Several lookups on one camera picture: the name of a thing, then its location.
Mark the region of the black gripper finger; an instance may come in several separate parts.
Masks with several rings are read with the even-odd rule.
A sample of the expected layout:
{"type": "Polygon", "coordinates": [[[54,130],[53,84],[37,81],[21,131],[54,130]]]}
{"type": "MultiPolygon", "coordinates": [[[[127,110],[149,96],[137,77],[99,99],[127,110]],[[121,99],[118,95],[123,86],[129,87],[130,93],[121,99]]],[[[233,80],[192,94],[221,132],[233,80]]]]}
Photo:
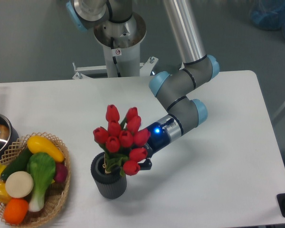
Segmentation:
{"type": "Polygon", "coordinates": [[[146,158],[144,162],[139,162],[138,165],[140,166],[141,171],[148,171],[152,168],[152,162],[150,158],[146,158]]]}

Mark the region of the black blue-lit gripper body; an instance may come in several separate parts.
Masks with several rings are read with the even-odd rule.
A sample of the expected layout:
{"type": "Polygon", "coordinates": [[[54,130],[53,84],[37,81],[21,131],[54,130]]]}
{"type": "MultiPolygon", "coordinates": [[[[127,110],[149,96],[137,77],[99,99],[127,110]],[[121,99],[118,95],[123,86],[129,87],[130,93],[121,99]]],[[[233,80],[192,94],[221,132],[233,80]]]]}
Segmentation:
{"type": "Polygon", "coordinates": [[[165,123],[154,122],[145,128],[151,134],[143,146],[147,150],[147,158],[151,158],[156,152],[171,143],[167,125],[168,121],[165,123]]]}

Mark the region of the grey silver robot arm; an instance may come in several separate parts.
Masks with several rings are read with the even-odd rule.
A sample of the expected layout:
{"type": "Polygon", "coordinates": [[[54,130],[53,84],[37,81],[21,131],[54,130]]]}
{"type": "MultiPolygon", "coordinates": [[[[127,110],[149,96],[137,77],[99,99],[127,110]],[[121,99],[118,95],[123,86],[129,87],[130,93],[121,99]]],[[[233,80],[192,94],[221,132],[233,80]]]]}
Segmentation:
{"type": "MultiPolygon", "coordinates": [[[[208,116],[200,100],[187,94],[219,73],[217,60],[206,54],[194,14],[187,0],[166,0],[164,6],[184,67],[176,74],[157,73],[149,87],[167,115],[148,126],[151,136],[145,144],[146,159],[139,165],[149,170],[151,157],[160,149],[203,123],[208,116]]],[[[140,43],[146,25],[133,12],[130,0],[70,0],[67,11],[81,31],[93,29],[102,45],[108,77],[138,76],[142,73],[140,43]]]]}

